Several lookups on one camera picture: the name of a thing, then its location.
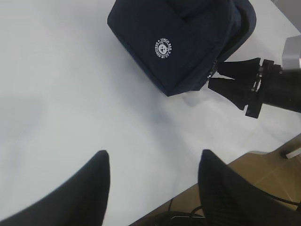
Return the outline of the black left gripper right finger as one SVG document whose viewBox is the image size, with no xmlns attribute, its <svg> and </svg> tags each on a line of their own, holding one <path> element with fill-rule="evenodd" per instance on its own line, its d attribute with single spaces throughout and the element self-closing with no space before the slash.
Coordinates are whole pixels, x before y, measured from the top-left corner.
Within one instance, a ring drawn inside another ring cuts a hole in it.
<svg viewBox="0 0 301 226">
<path fill-rule="evenodd" d="M 200 202 L 209 226 L 299 226 L 301 214 L 284 199 L 250 184 L 211 150 L 198 167 Z"/>
</svg>

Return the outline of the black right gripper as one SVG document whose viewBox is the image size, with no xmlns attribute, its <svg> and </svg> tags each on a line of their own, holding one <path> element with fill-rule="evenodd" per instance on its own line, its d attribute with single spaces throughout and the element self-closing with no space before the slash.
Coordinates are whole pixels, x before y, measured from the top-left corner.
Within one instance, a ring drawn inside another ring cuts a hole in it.
<svg viewBox="0 0 301 226">
<path fill-rule="evenodd" d="M 211 78 L 208 88 L 232 102 L 238 109 L 244 110 L 245 116 L 258 118 L 267 90 L 270 76 L 281 71 L 281 66 L 274 61 L 257 57 L 245 61 L 222 62 L 217 72 L 232 79 Z"/>
</svg>

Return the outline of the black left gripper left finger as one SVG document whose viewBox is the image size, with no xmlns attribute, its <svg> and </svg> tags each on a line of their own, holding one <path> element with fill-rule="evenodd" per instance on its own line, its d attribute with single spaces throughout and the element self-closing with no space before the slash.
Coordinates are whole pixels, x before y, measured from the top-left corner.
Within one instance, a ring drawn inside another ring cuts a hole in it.
<svg viewBox="0 0 301 226">
<path fill-rule="evenodd" d="M 50 194 L 2 220 L 2 226 L 101 226 L 110 191 L 110 163 L 98 151 Z"/>
</svg>

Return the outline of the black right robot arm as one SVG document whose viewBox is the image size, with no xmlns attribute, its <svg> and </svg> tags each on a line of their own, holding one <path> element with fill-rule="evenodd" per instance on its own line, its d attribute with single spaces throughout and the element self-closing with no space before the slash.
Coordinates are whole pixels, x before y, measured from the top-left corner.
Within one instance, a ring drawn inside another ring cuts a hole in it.
<svg viewBox="0 0 301 226">
<path fill-rule="evenodd" d="M 208 88 L 248 117 L 258 118 L 263 104 L 301 111 L 300 70 L 285 71 L 274 61 L 254 58 L 220 63 L 217 72 L 220 77 L 210 78 Z"/>
</svg>

